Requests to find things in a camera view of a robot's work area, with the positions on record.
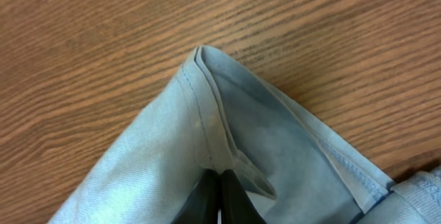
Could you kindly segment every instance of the cloth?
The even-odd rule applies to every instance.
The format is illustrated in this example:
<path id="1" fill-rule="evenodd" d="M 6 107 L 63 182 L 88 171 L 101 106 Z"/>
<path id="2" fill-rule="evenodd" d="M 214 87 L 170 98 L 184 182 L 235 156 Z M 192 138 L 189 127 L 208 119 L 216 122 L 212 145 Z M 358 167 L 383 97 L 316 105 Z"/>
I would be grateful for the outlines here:
<path id="1" fill-rule="evenodd" d="M 441 167 L 396 185 L 297 102 L 196 48 L 50 223 L 170 223 L 206 168 L 268 223 L 441 223 Z"/>

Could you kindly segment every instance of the black object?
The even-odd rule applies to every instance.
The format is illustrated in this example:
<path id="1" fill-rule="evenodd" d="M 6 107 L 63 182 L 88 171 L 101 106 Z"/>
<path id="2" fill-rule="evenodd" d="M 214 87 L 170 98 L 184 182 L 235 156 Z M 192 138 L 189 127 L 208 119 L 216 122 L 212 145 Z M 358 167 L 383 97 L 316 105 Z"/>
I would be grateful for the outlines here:
<path id="1" fill-rule="evenodd" d="M 220 179 L 222 224 L 265 223 L 232 170 L 224 171 Z"/>
<path id="2" fill-rule="evenodd" d="M 232 170 L 205 171 L 172 223 L 217 223 L 219 209 L 222 224 L 265 223 Z"/>
<path id="3" fill-rule="evenodd" d="M 206 170 L 172 223 L 217 223 L 219 186 L 219 175 L 212 170 Z"/>

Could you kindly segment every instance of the denim fabric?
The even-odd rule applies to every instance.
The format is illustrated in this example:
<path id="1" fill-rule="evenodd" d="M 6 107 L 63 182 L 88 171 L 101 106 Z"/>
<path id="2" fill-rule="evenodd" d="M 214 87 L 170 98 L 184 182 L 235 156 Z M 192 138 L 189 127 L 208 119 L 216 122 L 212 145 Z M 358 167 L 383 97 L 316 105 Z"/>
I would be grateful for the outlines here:
<path id="1" fill-rule="evenodd" d="M 209 46 L 190 54 L 50 223 L 169 223 L 205 168 L 234 170 L 268 223 L 441 223 L 441 169 L 395 185 Z"/>

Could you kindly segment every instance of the wood grain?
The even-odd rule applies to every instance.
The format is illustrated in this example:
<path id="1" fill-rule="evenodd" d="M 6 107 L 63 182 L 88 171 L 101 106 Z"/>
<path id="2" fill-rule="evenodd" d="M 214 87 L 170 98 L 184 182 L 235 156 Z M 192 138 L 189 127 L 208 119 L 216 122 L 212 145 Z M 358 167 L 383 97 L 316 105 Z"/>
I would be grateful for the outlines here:
<path id="1" fill-rule="evenodd" d="M 193 47 L 395 179 L 441 163 L 441 0 L 0 0 L 0 223 L 44 223 Z"/>

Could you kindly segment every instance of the wooden table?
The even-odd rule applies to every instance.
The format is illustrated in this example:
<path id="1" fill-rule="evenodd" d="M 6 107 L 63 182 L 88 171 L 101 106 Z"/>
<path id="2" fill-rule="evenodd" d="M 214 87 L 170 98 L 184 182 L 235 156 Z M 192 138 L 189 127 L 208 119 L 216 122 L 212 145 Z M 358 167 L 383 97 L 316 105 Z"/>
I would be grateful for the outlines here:
<path id="1" fill-rule="evenodd" d="M 441 163 L 441 0 L 0 0 L 0 223 L 44 223 L 216 46 L 397 181 Z"/>

